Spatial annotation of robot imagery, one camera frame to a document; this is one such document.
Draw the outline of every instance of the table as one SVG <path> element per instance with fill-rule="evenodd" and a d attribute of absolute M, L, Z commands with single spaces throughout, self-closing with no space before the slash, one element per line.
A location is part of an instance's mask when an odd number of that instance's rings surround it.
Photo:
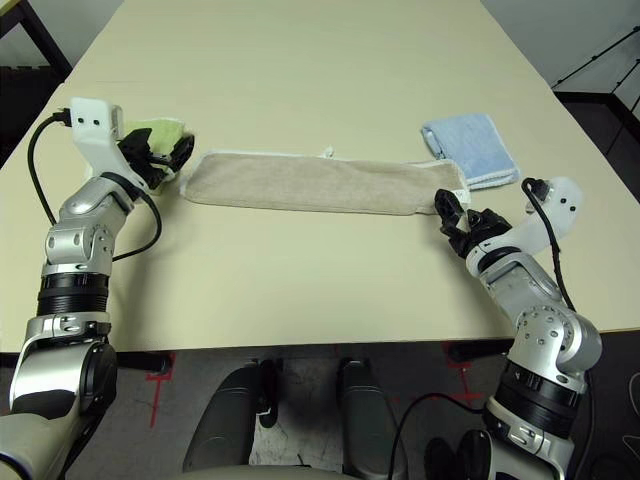
<path fill-rule="evenodd" d="M 341 158 L 421 161 L 432 158 L 419 133 L 424 121 L 489 113 L 525 175 L 569 175 L 585 192 L 581 217 L 561 241 L 579 311 L 603 331 L 640 328 L 640 208 L 480 2 L 128 0 L 38 122 L 76 95 L 109 99 L 129 119 L 183 119 L 195 157 L 212 148 L 315 154 L 332 145 Z M 0 172 L 2 351 L 19 350 L 35 312 L 48 228 L 27 173 L 30 135 Z M 49 128 L 36 157 L 57 207 L 83 181 L 70 130 Z M 118 350 L 512 333 L 435 216 L 196 205 L 177 184 L 157 201 L 160 242 L 114 265 L 110 339 Z M 475 208 L 512 223 L 524 204 L 518 185 L 473 195 Z M 141 206 L 117 250 L 152 232 Z M 550 256 L 537 256 L 549 271 Z"/>

